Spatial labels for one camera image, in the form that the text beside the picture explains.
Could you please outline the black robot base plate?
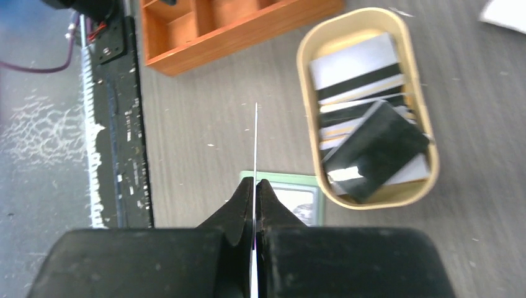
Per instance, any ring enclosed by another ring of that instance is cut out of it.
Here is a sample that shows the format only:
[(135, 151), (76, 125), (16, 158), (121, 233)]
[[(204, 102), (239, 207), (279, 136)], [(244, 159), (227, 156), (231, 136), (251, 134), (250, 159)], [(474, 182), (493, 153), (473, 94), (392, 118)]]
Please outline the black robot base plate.
[(86, 55), (92, 226), (152, 228), (135, 18), (110, 23)]

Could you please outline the white patterned credit card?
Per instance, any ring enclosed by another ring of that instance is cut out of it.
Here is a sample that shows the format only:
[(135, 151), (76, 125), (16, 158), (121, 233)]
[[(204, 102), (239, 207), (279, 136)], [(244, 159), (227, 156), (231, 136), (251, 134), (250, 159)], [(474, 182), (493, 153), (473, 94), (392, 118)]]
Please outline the white patterned credit card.
[(308, 226), (319, 224), (318, 191), (312, 186), (272, 183), (278, 200)]

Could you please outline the beige oval card tray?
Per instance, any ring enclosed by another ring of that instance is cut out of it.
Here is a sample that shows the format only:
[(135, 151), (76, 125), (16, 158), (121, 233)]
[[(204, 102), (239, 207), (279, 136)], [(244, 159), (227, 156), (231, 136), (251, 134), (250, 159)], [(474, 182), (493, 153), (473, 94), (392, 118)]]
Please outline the beige oval card tray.
[[(396, 45), (397, 64), (315, 89), (309, 68), (311, 61), (386, 32)], [(349, 209), (381, 209), (411, 204), (432, 189), (439, 172), (439, 157), (409, 30), (399, 16), (386, 9), (369, 7), (327, 20), (311, 29), (301, 41), (296, 64), (316, 179), (330, 200)], [(323, 169), (323, 159), (354, 132), (375, 101), (386, 101), (417, 125), (429, 138), (429, 145), (365, 203), (359, 204), (333, 190)]]

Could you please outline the thin white credit card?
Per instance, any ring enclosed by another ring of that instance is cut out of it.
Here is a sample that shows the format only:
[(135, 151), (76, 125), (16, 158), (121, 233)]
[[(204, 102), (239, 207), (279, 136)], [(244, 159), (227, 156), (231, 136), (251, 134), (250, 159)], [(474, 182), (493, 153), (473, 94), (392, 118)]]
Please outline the thin white credit card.
[(256, 248), (256, 188), (257, 188), (257, 141), (258, 141), (258, 111), (259, 105), (255, 103), (254, 112), (254, 149), (253, 149), (253, 184), (252, 184), (252, 251), (251, 251), (251, 280), (250, 298), (259, 297), (257, 281), (257, 248)]

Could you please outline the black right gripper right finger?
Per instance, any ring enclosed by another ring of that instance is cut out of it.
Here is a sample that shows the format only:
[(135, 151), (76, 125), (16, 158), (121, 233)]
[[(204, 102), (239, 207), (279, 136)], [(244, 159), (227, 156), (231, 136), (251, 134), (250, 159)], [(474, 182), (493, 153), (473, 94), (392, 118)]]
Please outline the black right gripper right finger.
[(413, 228), (309, 227), (256, 187), (260, 297), (454, 297), (432, 240)]

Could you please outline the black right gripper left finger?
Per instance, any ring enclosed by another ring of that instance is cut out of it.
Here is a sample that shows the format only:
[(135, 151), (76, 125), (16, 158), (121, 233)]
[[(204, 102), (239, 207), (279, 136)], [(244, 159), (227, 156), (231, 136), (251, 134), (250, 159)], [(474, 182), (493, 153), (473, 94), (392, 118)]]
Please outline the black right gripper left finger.
[(249, 297), (254, 180), (195, 228), (80, 229), (51, 248), (29, 297)]

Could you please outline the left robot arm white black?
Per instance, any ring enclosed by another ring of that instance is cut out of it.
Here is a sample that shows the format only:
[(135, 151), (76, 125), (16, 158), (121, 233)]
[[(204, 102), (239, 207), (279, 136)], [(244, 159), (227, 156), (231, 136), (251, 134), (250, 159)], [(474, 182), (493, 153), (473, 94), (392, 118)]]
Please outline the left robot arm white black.
[(102, 22), (112, 18), (120, 10), (116, 0), (42, 0), (54, 9), (73, 9), (88, 18)]

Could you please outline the green card holder wallet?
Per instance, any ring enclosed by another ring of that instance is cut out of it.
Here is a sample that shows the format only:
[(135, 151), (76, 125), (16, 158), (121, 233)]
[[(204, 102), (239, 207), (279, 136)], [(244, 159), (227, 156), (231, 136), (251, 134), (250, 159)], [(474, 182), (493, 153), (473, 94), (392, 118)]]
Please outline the green card holder wallet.
[(324, 224), (325, 196), (315, 176), (258, 172), (256, 178), (268, 180), (278, 200), (304, 224)]

